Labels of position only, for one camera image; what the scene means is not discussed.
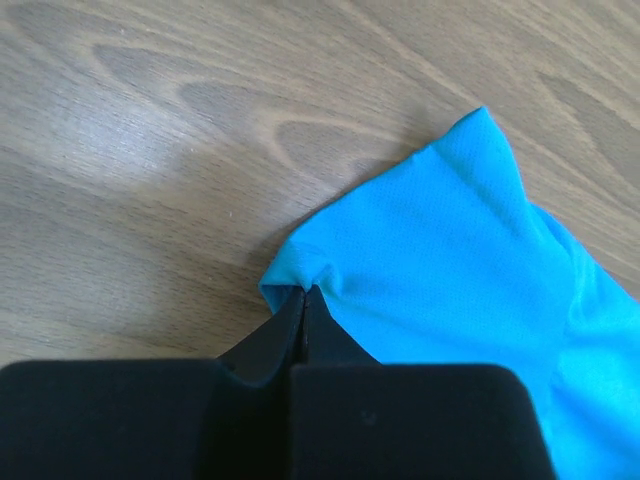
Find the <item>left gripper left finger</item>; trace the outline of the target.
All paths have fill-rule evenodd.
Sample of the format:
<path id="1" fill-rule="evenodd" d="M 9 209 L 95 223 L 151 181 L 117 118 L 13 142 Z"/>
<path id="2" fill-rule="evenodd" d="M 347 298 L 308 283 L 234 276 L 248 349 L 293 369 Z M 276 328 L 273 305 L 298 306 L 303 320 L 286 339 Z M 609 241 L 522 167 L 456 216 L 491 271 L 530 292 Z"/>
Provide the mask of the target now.
<path id="1" fill-rule="evenodd" d="M 276 313 L 217 361 L 242 382 L 263 385 L 296 356 L 306 293 L 293 288 Z"/>

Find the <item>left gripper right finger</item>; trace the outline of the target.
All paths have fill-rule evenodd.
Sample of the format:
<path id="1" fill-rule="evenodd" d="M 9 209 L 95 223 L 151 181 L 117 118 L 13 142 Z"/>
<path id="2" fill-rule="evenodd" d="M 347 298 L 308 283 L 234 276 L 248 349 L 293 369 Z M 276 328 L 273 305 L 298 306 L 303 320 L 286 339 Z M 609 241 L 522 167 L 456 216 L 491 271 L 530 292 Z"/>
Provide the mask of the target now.
<path id="1" fill-rule="evenodd" d="M 317 285 L 306 294 L 302 317 L 302 362 L 307 365 L 378 365 L 332 317 Z"/>

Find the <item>teal t shirt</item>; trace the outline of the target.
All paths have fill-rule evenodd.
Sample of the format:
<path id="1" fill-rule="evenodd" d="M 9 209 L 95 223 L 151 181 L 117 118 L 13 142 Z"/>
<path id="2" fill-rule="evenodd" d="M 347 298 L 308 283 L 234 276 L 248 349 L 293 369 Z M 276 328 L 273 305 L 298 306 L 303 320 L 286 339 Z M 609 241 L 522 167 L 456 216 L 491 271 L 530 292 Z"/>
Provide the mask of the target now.
<path id="1" fill-rule="evenodd" d="M 318 211 L 259 287 L 318 286 L 383 363 L 493 363 L 529 390 L 563 479 L 639 475 L 639 305 L 525 193 L 486 108 Z"/>

